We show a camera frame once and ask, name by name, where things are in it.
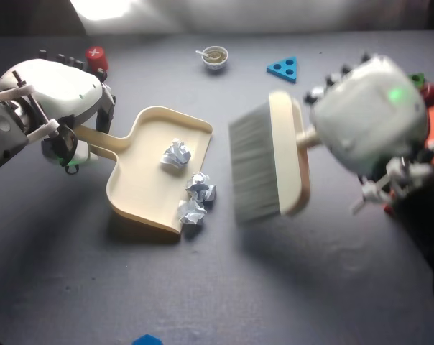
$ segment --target green light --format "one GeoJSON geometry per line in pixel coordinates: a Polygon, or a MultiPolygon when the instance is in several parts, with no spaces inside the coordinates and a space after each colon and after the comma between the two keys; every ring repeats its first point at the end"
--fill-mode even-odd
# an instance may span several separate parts
{"type": "Polygon", "coordinates": [[[391,102],[397,103],[403,101],[406,96],[405,89],[393,88],[388,92],[388,98],[391,102]]]}

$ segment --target white cross symbol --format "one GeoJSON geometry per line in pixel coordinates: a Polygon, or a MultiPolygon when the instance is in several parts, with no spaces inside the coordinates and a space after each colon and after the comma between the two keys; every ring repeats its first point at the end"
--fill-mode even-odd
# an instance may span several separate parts
{"type": "Polygon", "coordinates": [[[98,50],[96,50],[96,49],[94,48],[94,50],[92,50],[92,51],[90,50],[89,53],[90,53],[91,56],[94,58],[94,55],[100,54],[101,52],[99,52],[98,50]]]}

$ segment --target dustpan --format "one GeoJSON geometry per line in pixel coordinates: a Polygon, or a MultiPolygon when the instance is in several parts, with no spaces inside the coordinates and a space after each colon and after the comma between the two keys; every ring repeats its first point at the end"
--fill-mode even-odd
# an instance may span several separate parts
{"type": "Polygon", "coordinates": [[[177,218],[180,200],[187,200],[185,184],[201,169],[212,126],[205,121],[162,106],[142,110],[125,138],[85,126],[75,129],[79,140],[89,143],[98,156],[114,160],[107,182],[108,200],[121,216],[180,233],[177,218]],[[184,141],[191,152],[188,164],[178,170],[160,163],[172,140],[184,141]]]}

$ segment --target gray tablecloth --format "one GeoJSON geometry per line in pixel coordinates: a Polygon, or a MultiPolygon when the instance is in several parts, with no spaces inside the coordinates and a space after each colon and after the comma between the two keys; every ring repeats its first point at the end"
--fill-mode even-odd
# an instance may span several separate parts
{"type": "Polygon", "coordinates": [[[212,124],[203,172],[218,198],[201,232],[180,241],[150,236],[111,210],[105,188],[113,162],[68,176],[45,162],[39,144],[27,147],[0,169],[5,345],[121,345],[145,333],[167,345],[434,345],[431,271],[381,207],[349,213],[360,195],[356,177],[326,149],[312,149],[308,207],[292,219],[238,229],[227,133],[270,91],[302,98],[365,50],[434,82],[434,32],[7,38],[0,39],[0,76],[39,49],[84,59],[91,45],[106,49],[110,65],[113,135],[126,135],[153,105],[212,124]],[[209,45],[229,51],[221,75],[207,74],[194,53],[209,45]],[[266,73],[293,55],[297,84],[266,73]]]}

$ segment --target blue block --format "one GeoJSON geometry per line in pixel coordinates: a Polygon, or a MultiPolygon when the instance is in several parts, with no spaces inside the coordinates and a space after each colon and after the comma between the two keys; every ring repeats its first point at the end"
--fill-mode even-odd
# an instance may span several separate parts
{"type": "Polygon", "coordinates": [[[162,341],[160,341],[158,338],[155,338],[154,336],[145,334],[136,341],[133,341],[132,345],[162,345],[162,341]]]}
{"type": "Polygon", "coordinates": [[[291,83],[297,81],[297,58],[295,56],[272,63],[267,66],[267,72],[291,83]]]}

